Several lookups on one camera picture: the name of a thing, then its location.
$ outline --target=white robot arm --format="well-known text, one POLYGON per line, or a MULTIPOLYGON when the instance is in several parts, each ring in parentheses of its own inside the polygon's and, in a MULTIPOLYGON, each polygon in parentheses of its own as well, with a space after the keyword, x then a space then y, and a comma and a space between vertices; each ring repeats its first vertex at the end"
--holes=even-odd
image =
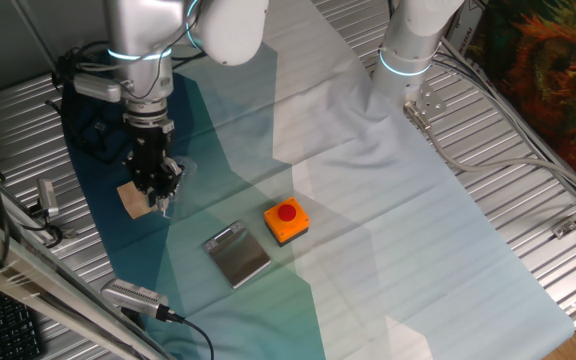
POLYGON ((388 24, 372 77, 374 86, 398 108, 419 99, 443 29, 463 2, 401 0, 388 24))
POLYGON ((74 85, 80 94, 126 106, 132 152, 125 163, 150 206, 165 210, 183 172, 170 154, 174 123, 167 117, 173 44, 196 47, 226 66, 243 64, 261 45, 267 9, 268 0, 104 0, 115 64, 80 67, 74 85), (112 80, 91 74, 107 70, 112 80))

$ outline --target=metal bar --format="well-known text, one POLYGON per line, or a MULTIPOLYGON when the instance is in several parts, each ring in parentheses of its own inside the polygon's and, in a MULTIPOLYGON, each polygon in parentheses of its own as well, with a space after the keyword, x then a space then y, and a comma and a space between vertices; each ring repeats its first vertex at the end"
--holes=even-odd
MULTIPOLYGON (((3 233, 0 230, 0 254, 2 250, 3 233)), ((24 241, 20 244, 11 241, 8 266, 0 270, 0 291, 61 322, 122 358, 139 359, 139 355, 133 353, 134 349, 149 359, 172 359, 147 334, 138 336, 134 329, 125 327, 106 309, 100 308, 73 285, 64 281, 60 274, 65 270, 59 266, 59 260, 43 246, 35 246, 34 242, 24 241)), ((107 305, 118 317, 128 321, 112 305, 107 305)))
POLYGON ((41 36, 39 30, 37 29, 37 26, 34 24, 35 21, 33 21, 33 19, 31 18, 32 15, 30 15, 32 14, 32 12, 30 11, 30 7, 28 6, 28 4, 26 4, 25 0, 10 0, 10 1, 12 2, 12 6, 15 7, 15 10, 17 10, 19 17, 21 18, 21 21, 23 21, 24 25, 26 25, 26 27, 28 28, 28 32, 30 32, 30 35, 37 43, 37 46, 39 46, 39 51, 41 51, 41 54, 48 62, 48 65, 50 66, 52 71, 56 71, 57 62, 55 60, 55 57, 53 56, 53 52, 50 51, 48 43, 41 36))

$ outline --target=orange object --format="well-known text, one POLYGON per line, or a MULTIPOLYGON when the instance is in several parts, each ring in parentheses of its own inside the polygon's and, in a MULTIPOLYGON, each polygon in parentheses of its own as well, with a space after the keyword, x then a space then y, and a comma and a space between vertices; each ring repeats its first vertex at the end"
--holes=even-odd
POLYGON ((264 220, 279 246, 305 234, 310 226, 308 215, 294 197, 266 210, 264 220))

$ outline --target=white cable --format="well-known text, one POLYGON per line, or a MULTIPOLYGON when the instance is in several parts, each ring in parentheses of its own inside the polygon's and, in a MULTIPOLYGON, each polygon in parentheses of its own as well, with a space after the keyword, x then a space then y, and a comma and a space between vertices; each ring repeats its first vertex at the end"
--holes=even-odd
MULTIPOLYGON (((455 71, 455 69, 452 69, 449 66, 443 66, 445 64, 438 62, 438 61, 434 61, 433 60, 433 65, 436 65, 438 67, 443 68, 446 71, 455 71)), ((467 75, 466 73, 461 73, 462 76, 470 79, 470 80, 474 80, 472 79, 469 75, 467 75)), ((484 96, 486 98, 488 98, 488 100, 490 100, 491 102, 495 103, 497 105, 497 109, 500 110, 502 113, 504 113, 506 115, 507 118, 509 118, 514 124, 515 124, 515 128, 521 132, 522 137, 524 138, 524 140, 527 139, 527 134, 524 132, 524 130, 521 128, 521 126, 517 123, 517 120, 514 118, 514 116, 509 113, 508 111, 506 111, 503 106, 501 105, 500 101, 498 99, 496 99, 495 97, 493 97, 491 94, 489 94, 484 88, 482 88, 479 84, 477 84, 475 81, 471 81, 471 84, 476 87, 482 94, 484 94, 484 96)), ((430 137, 430 140, 433 141, 433 139, 436 141, 437 139, 435 138, 434 134, 432 133, 431 129, 428 129, 426 131, 426 133, 428 134, 428 137, 430 137)), ((487 171, 487 170, 491 170, 491 169, 495 169, 495 168, 499 168, 499 167, 503 167, 503 166, 509 166, 509 165, 518 165, 518 164, 529 164, 529 165, 535 165, 535 166, 541 166, 541 167, 545 167, 548 169, 551 169, 553 171, 558 172, 559 174, 561 174, 562 176, 564 176, 568 181, 570 181, 573 185, 576 186, 576 175, 573 174, 572 172, 566 170, 564 167, 557 165, 555 163, 549 162, 549 161, 545 161, 545 160, 537 160, 537 159, 512 159, 512 160, 506 160, 506 161, 501 161, 498 163, 493 163, 493 164, 489 164, 489 165, 485 165, 482 166, 484 167, 481 170, 473 170, 477 167, 474 166, 468 166, 468 165, 464 165, 462 163, 459 163, 458 161, 450 158, 445 152, 442 154, 443 148, 441 148, 441 146, 439 145, 438 142, 435 143, 435 141, 433 141, 433 144, 435 145, 435 148, 437 148, 437 152, 439 152, 439 154, 449 163, 453 164, 455 167, 457 167, 458 169, 461 169, 463 171, 468 171, 468 172, 472 172, 472 171, 487 171)))
POLYGON ((428 134, 428 138, 430 139, 432 144, 435 146, 435 150, 437 150, 439 155, 441 155, 441 157, 444 158, 444 160, 446 160, 449 164, 451 164, 452 166, 456 167, 459 170, 463 170, 463 171, 467 171, 467 172, 480 172, 480 171, 495 170, 495 169, 498 169, 501 167, 512 166, 512 165, 534 165, 534 166, 540 166, 540 167, 543 167, 546 169, 556 171, 576 186, 576 174, 573 174, 572 172, 564 169, 563 167, 561 167, 557 164, 554 164, 554 163, 551 163, 551 162, 548 162, 545 160, 530 159, 530 158, 511 159, 511 160, 503 160, 503 161, 494 162, 491 164, 477 165, 477 166, 466 165, 466 164, 460 163, 459 161, 451 158, 450 155, 448 155, 446 153, 446 151, 441 146, 441 144, 439 144, 439 140, 437 140, 437 137, 435 137, 435 134, 432 131, 432 128, 427 129, 426 134, 428 134))

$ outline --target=metal grating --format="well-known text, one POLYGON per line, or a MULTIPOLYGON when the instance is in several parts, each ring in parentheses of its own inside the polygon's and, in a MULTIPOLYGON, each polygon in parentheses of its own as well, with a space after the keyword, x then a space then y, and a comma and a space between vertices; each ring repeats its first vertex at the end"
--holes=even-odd
MULTIPOLYGON (((385 1, 313 3, 371 72, 388 23, 385 1)), ((536 156, 468 82, 432 68, 429 83, 448 105, 432 124, 450 155, 469 164, 536 156)), ((53 221, 77 232, 77 239, 64 240, 54 253, 98 290, 114 276, 112 267, 70 163, 60 121, 46 100, 60 101, 49 76, 0 92, 0 169, 8 190, 26 205, 37 199, 35 178, 53 179, 60 205, 53 221)), ((530 166, 455 175, 553 299, 568 313, 574 310, 576 232, 559 241, 550 228, 576 211, 576 198, 550 172, 530 166)), ((116 358, 50 319, 41 323, 46 360, 116 358)))

